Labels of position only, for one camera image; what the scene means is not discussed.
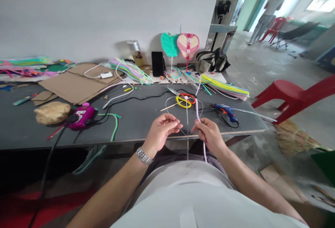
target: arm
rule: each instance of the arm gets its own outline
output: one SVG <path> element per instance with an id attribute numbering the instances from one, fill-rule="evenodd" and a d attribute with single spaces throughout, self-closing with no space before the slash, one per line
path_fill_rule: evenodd
<path id="1" fill-rule="evenodd" d="M 240 193 L 275 213 L 306 222 L 297 211 L 268 183 L 250 170 L 224 143 L 218 126 L 207 118 L 195 122 L 199 138 L 222 164 L 229 179 Z"/>
<path id="2" fill-rule="evenodd" d="M 282 3 L 277 7 L 277 11 L 279 11 L 279 9 L 281 9 L 281 7 L 282 7 Z"/>
<path id="3" fill-rule="evenodd" d="M 145 154 L 153 159 L 171 133 L 178 133 L 183 125 L 171 114 L 154 120 L 142 146 Z M 81 208 L 67 228 L 104 228 L 115 223 L 135 192 L 148 165 L 136 154 Z"/>

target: green wall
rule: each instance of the green wall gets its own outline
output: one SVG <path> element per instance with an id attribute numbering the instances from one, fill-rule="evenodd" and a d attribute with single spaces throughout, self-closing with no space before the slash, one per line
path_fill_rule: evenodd
<path id="1" fill-rule="evenodd" d="M 238 31 L 245 31 L 248 23 L 253 16 L 260 0 L 245 0 L 240 15 L 238 16 L 236 26 Z"/>

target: black chair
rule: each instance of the black chair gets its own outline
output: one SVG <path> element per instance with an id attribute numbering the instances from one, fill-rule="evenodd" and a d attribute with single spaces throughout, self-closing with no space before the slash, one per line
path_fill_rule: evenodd
<path id="1" fill-rule="evenodd" d="M 281 48 L 282 46 L 285 46 L 285 50 L 287 49 L 287 46 L 290 45 L 292 42 L 297 40 L 299 37 L 307 34 L 308 32 L 312 31 L 317 25 L 319 25 L 320 22 L 307 22 L 304 25 L 293 29 L 288 32 L 281 32 L 278 33 L 278 41 L 275 43 L 272 43 L 272 45 L 276 44 L 276 49 Z"/>

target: glass jar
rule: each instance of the glass jar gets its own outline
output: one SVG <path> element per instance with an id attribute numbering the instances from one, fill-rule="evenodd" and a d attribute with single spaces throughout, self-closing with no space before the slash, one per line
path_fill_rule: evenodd
<path id="1" fill-rule="evenodd" d="M 132 53 L 135 64 L 142 68 L 145 65 L 145 56 L 141 51 L 138 40 L 129 40 L 127 41 L 130 52 Z"/>

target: window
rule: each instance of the window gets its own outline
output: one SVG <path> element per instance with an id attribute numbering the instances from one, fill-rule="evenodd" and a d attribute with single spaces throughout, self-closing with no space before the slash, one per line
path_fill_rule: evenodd
<path id="1" fill-rule="evenodd" d="M 335 0 L 313 0 L 307 10 L 331 12 L 335 8 Z"/>

